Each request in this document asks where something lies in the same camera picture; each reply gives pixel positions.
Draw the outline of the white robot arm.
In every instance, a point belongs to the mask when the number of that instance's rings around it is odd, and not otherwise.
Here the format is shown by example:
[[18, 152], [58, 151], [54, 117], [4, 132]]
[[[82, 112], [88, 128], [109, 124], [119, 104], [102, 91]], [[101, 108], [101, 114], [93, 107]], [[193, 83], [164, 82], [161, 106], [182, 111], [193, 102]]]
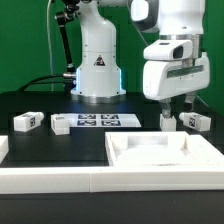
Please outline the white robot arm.
[[82, 33], [82, 63], [71, 94], [91, 103], [110, 103], [126, 94], [116, 64], [116, 28], [98, 12], [100, 6], [126, 6], [138, 31], [159, 34], [143, 51], [143, 93], [170, 116], [170, 99], [196, 92], [210, 82], [210, 64], [199, 51], [205, 0], [91, 0], [77, 13]]

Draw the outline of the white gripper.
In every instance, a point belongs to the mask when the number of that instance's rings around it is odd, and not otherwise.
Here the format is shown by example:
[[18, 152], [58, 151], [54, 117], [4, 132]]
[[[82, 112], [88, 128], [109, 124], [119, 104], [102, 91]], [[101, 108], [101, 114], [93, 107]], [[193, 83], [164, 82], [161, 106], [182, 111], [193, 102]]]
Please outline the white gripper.
[[206, 52], [190, 67], [183, 67], [181, 61], [147, 61], [143, 69], [143, 93], [147, 99], [160, 101], [164, 118], [171, 117], [171, 98], [186, 94], [184, 109], [194, 110], [197, 91], [210, 82], [210, 63]]

